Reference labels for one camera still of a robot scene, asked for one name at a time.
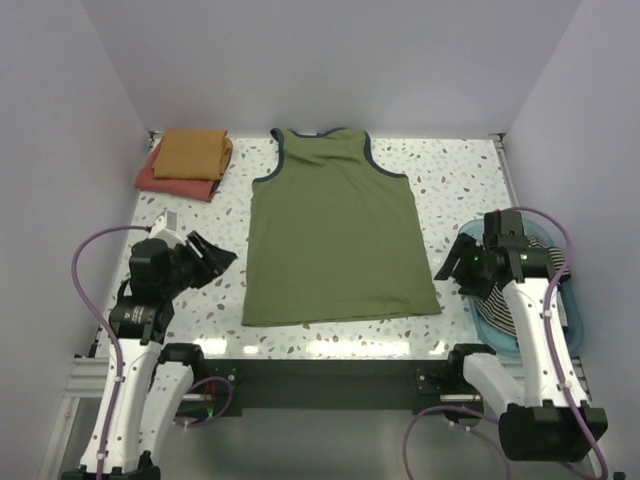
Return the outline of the olive green tank top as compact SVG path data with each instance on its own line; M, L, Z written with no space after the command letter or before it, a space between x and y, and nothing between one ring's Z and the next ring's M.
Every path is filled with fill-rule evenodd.
M409 179L375 161L370 135L271 135L276 168L252 182L243 325L440 314Z

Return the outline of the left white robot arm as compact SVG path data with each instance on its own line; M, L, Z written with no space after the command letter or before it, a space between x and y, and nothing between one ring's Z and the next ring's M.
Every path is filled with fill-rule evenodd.
M174 300L222 276L235 253L197 232L149 232L134 244L129 276L109 316L109 361L96 422L78 467L64 479L158 479L159 454L180 403L218 377L207 376L201 347L165 341Z

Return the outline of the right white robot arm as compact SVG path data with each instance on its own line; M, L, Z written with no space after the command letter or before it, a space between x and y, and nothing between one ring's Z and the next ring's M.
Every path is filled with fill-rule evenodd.
M559 315L558 287L570 262L555 265L534 247L521 210L485 214L482 238L456 238L436 277L463 295L502 293L514 322L524 379L517 381L487 345L458 344L437 377L459 393L474 388L497 414L502 450L512 461L571 465L598 451L606 413L591 406L575 372Z

